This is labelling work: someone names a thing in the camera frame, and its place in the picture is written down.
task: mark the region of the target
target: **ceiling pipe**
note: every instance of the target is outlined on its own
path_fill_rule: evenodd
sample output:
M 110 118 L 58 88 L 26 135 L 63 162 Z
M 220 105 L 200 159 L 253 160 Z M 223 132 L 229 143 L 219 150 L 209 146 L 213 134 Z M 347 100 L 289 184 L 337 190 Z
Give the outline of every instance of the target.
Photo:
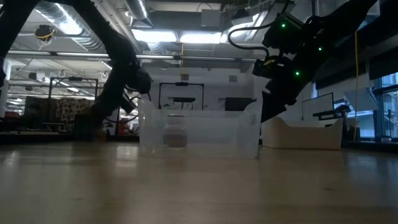
M 165 55 L 166 49 L 161 42 L 147 43 L 151 52 L 154 54 Z
M 77 44 L 89 52 L 105 52 L 105 46 L 94 32 L 82 22 L 76 11 L 66 5 L 42 1 L 35 11 L 51 22 L 66 35 L 84 35 L 90 38 L 73 38 Z
M 10 86 L 18 86 L 18 87 L 36 87 L 36 88 L 48 88 L 50 87 L 50 84 L 48 85 L 41 85 L 41 84 L 13 84 L 11 83 Z M 55 88 L 82 88 L 82 89 L 89 89 L 89 90 L 94 90 L 96 87 L 95 86 L 82 86 L 82 85 L 68 85 L 68 86 L 63 86 L 59 85 L 56 86 Z M 103 86 L 98 86 L 97 89 L 103 89 Z
M 126 6 L 130 15 L 134 19 L 139 20 L 147 24 L 148 26 L 151 26 L 152 28 L 154 27 L 154 25 L 148 18 L 149 11 L 147 10 L 148 6 L 145 0 L 124 0 L 124 1 L 126 2 Z M 150 51 L 153 52 L 154 54 L 159 54 L 159 55 L 166 54 L 166 50 L 163 46 L 163 43 L 156 42 L 156 43 L 147 43 L 147 44 Z
M 91 61 L 107 61 L 110 60 L 108 54 L 93 53 L 75 53 L 75 52 L 46 52 L 36 50 L 10 50 L 8 56 L 13 57 L 45 57 L 56 59 L 57 57 L 65 57 L 71 60 L 81 60 L 89 58 Z M 231 57 L 205 57 L 205 56 L 188 56 L 188 55 L 142 55 L 137 54 L 138 59 L 153 60 L 201 60 L 213 62 L 236 62 L 236 63 L 255 63 L 256 58 L 231 58 Z
M 20 32 L 18 34 L 18 37 L 25 37 L 25 36 L 32 36 L 35 35 L 33 32 Z M 60 38 L 60 39 L 72 39 L 72 38 L 86 38 L 90 39 L 91 36 L 88 35 L 67 35 L 67 34 L 56 34 L 54 37 Z
M 127 8 L 130 12 L 130 15 L 139 20 L 152 28 L 154 25 L 149 20 L 148 15 L 148 6 L 145 0 L 124 0 L 126 2 Z
M 96 6 L 102 5 L 105 10 L 110 13 L 110 16 L 113 17 L 119 24 L 127 39 L 130 40 L 130 43 L 134 46 L 136 52 L 141 52 L 141 46 L 139 45 L 139 42 L 132 34 L 131 29 L 127 28 L 125 21 L 120 18 L 119 13 L 116 12 L 114 7 L 110 5 L 107 0 L 93 0 L 93 2 Z
M 38 96 L 48 98 L 49 94 L 36 94 L 36 93 L 8 93 L 7 96 L 9 98 L 15 97 L 24 97 L 24 96 Z M 51 95 L 51 98 L 60 98 L 60 97 L 69 97 L 69 98 L 89 98 L 94 100 L 94 96 L 79 96 L 79 95 Z
M 100 4 L 99 1 L 97 1 L 97 0 L 92 0 L 92 2 L 94 3 L 94 6 L 97 8 L 98 12 L 105 18 L 106 21 L 109 22 L 111 27 L 114 30 L 116 30 L 118 33 L 123 35 L 124 37 L 127 37 L 125 35 L 125 33 L 123 32 L 123 30 L 121 30 L 121 28 L 116 24 L 114 19 L 112 19 L 111 16 L 108 14 L 108 12 L 105 10 L 104 6 L 102 4 Z

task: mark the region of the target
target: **window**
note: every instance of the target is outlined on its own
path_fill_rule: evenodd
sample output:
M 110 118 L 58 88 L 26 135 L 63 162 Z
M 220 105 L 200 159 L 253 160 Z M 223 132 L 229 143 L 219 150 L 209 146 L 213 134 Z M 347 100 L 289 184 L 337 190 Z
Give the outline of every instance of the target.
M 335 103 L 335 109 L 341 105 L 347 105 L 347 104 L 348 103 L 345 101 Z M 347 119 L 353 119 L 353 118 L 355 118 L 355 110 L 351 105 L 349 106 L 349 108 L 351 109 L 351 112 L 349 112 L 347 114 Z M 361 138 L 374 138 L 375 137 L 373 111 L 357 112 L 356 120 L 358 122 L 358 127 L 360 128 L 360 131 L 361 131 Z
M 398 119 L 396 116 L 398 107 L 398 91 L 384 93 L 382 100 L 384 135 L 398 138 Z
M 398 84 L 398 73 L 393 73 L 381 78 L 381 87 L 389 87 Z

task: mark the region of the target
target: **fluorescent light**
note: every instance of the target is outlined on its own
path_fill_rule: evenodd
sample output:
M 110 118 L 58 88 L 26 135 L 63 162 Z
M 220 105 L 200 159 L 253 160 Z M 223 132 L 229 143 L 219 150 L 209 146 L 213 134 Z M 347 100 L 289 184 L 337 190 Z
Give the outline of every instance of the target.
M 78 92 L 79 92 L 79 90 L 78 90 L 78 89 L 76 89 L 76 88 L 68 88 L 68 90 L 70 90 L 70 91 L 74 91 L 75 93 L 78 93 Z
M 192 32 L 189 34 L 182 35 L 180 41 L 183 43 L 191 43 L 191 44 L 219 44 L 220 39 L 221 39 L 220 32 L 217 32 L 215 34 Z
M 245 22 L 245 23 L 242 23 L 242 24 L 238 24 L 238 25 L 232 26 L 231 28 L 229 28 L 227 34 L 223 34 L 223 35 L 221 36 L 220 42 L 221 42 L 221 43 L 227 43 L 227 41 L 228 41 L 228 34 L 229 34 L 230 32 L 232 32 L 232 31 L 236 30 L 236 29 L 240 29 L 240 28 L 243 28 L 243 27 L 252 27 L 252 26 L 259 26 L 259 25 L 261 25 L 261 23 L 262 23 L 262 20 L 261 20 L 261 19 L 259 19 L 259 20 L 256 22 L 256 24 L 254 25 L 255 21 L 257 20 L 257 18 L 258 18 L 259 16 L 260 16 L 259 13 L 257 13 L 256 15 L 254 15 L 254 16 L 252 17 L 252 18 L 253 18 L 253 22 Z M 250 30 L 236 31 L 236 32 L 234 32 L 233 34 L 231 34 L 231 38 L 237 38 L 237 37 L 239 37 L 239 36 L 242 36 L 242 35 L 244 35 L 244 34 L 247 34 L 248 32 L 250 32 Z
M 58 81 L 60 84 L 62 84 L 62 85 L 64 85 L 64 86 L 69 86 L 69 84 L 66 84 L 66 83 L 64 83 L 64 82 L 60 82 L 60 81 Z
M 40 12 L 39 10 L 35 9 L 35 11 L 36 11 L 37 13 L 39 13 L 42 17 L 44 17 L 46 20 L 48 20 L 49 22 L 51 22 L 51 23 L 55 22 L 55 20 L 49 18 L 49 17 L 46 16 L 45 14 L 42 14 L 42 12 Z
M 44 77 L 44 81 L 45 83 L 50 83 L 50 79 L 47 77 Z M 55 85 L 56 83 L 59 83 L 59 80 L 52 80 L 52 84 Z
M 112 70 L 112 66 L 108 65 L 106 62 L 102 62 L 108 69 Z
M 18 98 L 18 99 L 10 99 L 10 100 L 14 100 L 14 101 L 16 101 L 16 102 L 23 102 L 23 100 L 21 100 L 20 98 Z
M 176 42 L 177 36 L 174 31 L 156 31 L 156 30 L 131 30 L 137 40 L 147 43 L 156 42 Z

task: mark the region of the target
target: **clear plastic bin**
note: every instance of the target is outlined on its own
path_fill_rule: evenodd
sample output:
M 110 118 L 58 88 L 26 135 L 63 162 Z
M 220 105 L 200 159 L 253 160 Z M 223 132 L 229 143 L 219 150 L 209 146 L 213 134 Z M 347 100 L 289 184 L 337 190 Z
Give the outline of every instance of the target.
M 255 158 L 259 149 L 261 107 L 261 103 L 254 102 L 240 112 L 158 110 L 152 102 L 140 100 L 140 153 Z M 183 119 L 179 123 L 187 135 L 184 150 L 172 150 L 165 143 L 170 115 Z

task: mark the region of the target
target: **table surface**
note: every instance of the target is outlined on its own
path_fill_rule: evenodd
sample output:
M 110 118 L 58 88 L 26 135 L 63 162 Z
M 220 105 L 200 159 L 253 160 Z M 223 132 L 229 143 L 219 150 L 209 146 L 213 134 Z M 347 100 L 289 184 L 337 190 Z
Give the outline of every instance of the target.
M 393 154 L 138 156 L 129 143 L 1 146 L 0 223 L 398 223 Z

